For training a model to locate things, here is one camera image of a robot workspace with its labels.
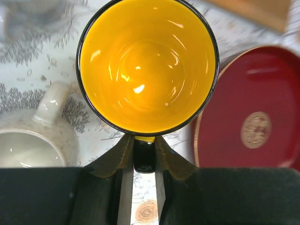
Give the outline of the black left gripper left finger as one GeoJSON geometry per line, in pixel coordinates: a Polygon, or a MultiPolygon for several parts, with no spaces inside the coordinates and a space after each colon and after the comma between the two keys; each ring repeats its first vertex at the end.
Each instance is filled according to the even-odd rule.
{"type": "Polygon", "coordinates": [[[85,167],[1,169],[1,224],[130,224],[133,145],[125,134],[85,167]]]}

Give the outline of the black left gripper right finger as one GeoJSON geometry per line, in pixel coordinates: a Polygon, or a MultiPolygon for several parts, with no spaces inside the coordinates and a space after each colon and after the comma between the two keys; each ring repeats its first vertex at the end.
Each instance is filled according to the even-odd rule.
{"type": "Polygon", "coordinates": [[[199,168],[155,139],[161,225],[297,225],[300,174],[289,168],[199,168]]]}

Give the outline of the white speckled mug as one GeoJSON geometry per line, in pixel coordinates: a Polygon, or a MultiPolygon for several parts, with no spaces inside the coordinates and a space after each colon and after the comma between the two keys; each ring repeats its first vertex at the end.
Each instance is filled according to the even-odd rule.
{"type": "Polygon", "coordinates": [[[70,86],[54,83],[38,109],[21,109],[0,117],[2,168],[77,166],[79,142],[62,117],[70,86]]]}

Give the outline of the yellow mug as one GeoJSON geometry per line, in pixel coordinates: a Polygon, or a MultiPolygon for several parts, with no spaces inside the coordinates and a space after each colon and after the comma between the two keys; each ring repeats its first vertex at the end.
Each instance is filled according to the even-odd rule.
{"type": "Polygon", "coordinates": [[[76,75],[91,110],[135,138],[134,165],[155,169],[154,141],[190,123],[219,73],[214,33],[184,0],[112,0],[79,40],[76,75]]]}

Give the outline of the white ribbed mug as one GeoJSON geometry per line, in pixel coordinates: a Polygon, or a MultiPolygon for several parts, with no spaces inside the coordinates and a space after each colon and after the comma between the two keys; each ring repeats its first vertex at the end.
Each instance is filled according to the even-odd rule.
{"type": "Polygon", "coordinates": [[[2,0],[0,41],[16,41],[28,24],[43,25],[58,20],[66,6],[66,0],[2,0]]]}

